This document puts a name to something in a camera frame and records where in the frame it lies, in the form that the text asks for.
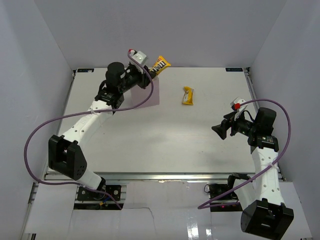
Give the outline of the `yellow snack bar wrapper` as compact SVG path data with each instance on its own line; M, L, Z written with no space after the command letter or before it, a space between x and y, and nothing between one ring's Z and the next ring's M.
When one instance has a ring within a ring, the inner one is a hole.
M193 95L194 95L194 89L189 86L184 86L184 95L182 98L182 104L183 105L190 105L193 106Z

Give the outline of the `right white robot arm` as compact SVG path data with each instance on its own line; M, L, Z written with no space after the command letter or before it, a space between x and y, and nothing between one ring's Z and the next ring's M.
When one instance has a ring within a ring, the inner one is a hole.
M274 110L261 107L255 119L247 120L244 110L238 109L224 115L221 124L212 127L223 140L228 130L231 136L240 133L248 138L257 177L233 173L225 192L241 205L241 230L269 240L280 240L294 219L294 211L285 205L275 163L279 156L278 140L272 135L276 116Z

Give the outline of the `yellow M&M packet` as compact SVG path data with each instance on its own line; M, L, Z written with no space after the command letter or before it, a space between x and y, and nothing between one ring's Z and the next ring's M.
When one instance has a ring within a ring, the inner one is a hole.
M162 55L159 55L154 65L149 70L158 76L163 70L170 66L171 63L169 63Z

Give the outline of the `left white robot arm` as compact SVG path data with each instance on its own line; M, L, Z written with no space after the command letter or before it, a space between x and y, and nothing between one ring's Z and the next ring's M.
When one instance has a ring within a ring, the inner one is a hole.
M151 70L142 73L129 64L120 62L108 65L88 114L81 117L62 135L53 135L48 141L48 166L88 188L88 193L99 200L105 196L106 181L88 169L82 147L90 140L100 126L115 114L124 101L124 93L135 86L145 89L156 77Z

